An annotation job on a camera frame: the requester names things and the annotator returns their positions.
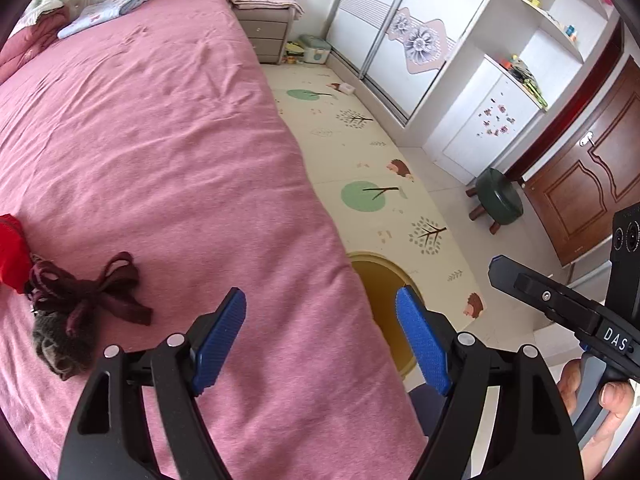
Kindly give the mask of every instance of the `nightstand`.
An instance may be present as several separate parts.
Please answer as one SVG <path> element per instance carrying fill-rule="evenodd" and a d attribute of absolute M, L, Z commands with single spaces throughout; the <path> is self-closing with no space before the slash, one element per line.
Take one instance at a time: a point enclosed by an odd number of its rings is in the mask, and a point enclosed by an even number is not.
<path fill-rule="evenodd" d="M 295 10 L 233 9 L 261 63 L 280 64 Z"/>

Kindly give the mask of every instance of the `red cloth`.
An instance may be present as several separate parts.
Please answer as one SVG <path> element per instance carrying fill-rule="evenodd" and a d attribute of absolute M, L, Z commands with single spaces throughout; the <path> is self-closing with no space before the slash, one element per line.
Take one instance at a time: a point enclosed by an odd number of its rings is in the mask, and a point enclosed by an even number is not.
<path fill-rule="evenodd" d="M 28 63 L 58 38 L 58 31 L 69 23 L 69 9 L 47 12 L 35 25 L 16 32 L 0 51 L 0 84 Z"/>
<path fill-rule="evenodd" d="M 18 219 L 11 215 L 0 216 L 0 282 L 24 294 L 29 281 L 31 251 L 24 238 Z"/>

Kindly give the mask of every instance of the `chair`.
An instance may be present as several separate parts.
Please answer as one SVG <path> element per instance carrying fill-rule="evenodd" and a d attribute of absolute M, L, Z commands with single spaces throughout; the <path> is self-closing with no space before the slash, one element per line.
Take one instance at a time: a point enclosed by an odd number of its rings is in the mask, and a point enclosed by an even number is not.
<path fill-rule="evenodd" d="M 466 190 L 466 195 L 477 196 L 480 200 L 480 205 L 469 213 L 469 218 L 474 221 L 487 213 L 494 220 L 489 228 L 492 235 L 501 226 L 514 223 L 524 213 L 522 200 L 513 183 L 494 168 L 484 170 L 476 180 L 476 186 Z"/>

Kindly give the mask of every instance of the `camera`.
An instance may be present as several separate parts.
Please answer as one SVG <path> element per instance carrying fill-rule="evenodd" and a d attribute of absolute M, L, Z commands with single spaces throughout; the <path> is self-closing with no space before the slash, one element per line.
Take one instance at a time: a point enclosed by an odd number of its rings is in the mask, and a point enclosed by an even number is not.
<path fill-rule="evenodd" d="M 639 244 L 640 204 L 635 204 L 613 217 L 612 267 L 605 305 L 636 329 L 640 329 Z"/>

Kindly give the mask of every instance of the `finger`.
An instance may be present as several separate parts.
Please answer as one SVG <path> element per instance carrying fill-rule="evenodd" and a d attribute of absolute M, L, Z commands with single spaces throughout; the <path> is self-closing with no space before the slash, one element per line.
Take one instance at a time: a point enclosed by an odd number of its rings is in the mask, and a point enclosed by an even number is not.
<path fill-rule="evenodd" d="M 596 441 L 609 437 L 613 439 L 613 434 L 616 433 L 634 405 L 635 398 L 636 393 L 629 383 L 605 384 L 600 394 L 600 405 L 609 411 L 609 415 L 595 434 Z"/>
<path fill-rule="evenodd" d="M 580 387 L 580 380 L 580 359 L 569 361 L 562 369 L 558 390 L 570 415 L 577 405 L 576 391 Z"/>
<path fill-rule="evenodd" d="M 609 383 L 602 389 L 600 405 L 610 413 L 581 452 L 585 480 L 595 478 L 601 471 L 613 437 L 631 410 L 635 396 L 629 383 Z"/>

